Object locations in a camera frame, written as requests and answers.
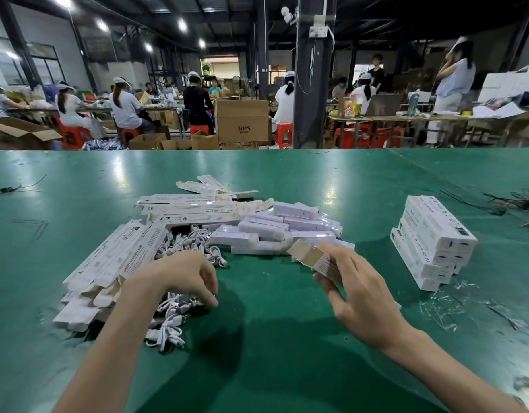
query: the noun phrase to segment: laptop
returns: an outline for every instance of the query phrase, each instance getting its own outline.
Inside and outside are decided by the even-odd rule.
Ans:
[[[371,96],[368,110],[363,116],[385,117],[395,116],[400,110],[404,94],[376,94]]]

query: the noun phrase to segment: light blue shirt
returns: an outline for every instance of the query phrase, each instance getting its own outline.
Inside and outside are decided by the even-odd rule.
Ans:
[[[456,62],[454,73],[440,82],[437,96],[448,97],[452,94],[467,94],[475,79],[475,71],[475,64],[471,68],[467,68],[467,58],[460,59]]]

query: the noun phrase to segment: electrical outlet box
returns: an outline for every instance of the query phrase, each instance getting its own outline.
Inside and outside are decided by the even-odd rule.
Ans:
[[[328,37],[328,27],[327,26],[311,26],[309,37]]]

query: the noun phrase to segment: green table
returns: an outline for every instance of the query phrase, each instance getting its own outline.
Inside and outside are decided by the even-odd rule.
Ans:
[[[385,277],[414,326],[529,404],[529,387],[518,385],[529,377],[526,217],[490,216],[439,192],[484,202],[482,191],[529,188],[529,149],[0,151],[0,188],[45,174],[35,191],[0,196],[2,412],[49,411],[91,346],[52,327],[62,280],[138,217],[139,196],[180,193],[176,181],[201,174],[233,190],[258,189],[259,198],[319,205]],[[480,241],[435,295],[419,291],[388,238],[410,194],[438,196]],[[142,349],[127,411],[439,410],[415,379],[337,323],[307,269],[288,256],[225,256],[219,308],[190,320],[184,351]],[[526,325],[514,330],[488,301]]]

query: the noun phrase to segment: water bottle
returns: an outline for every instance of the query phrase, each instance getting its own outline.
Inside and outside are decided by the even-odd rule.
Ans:
[[[414,92],[412,96],[410,97],[410,101],[408,104],[408,112],[406,113],[406,116],[412,117],[416,115],[418,111],[418,102],[419,102],[419,93]]]

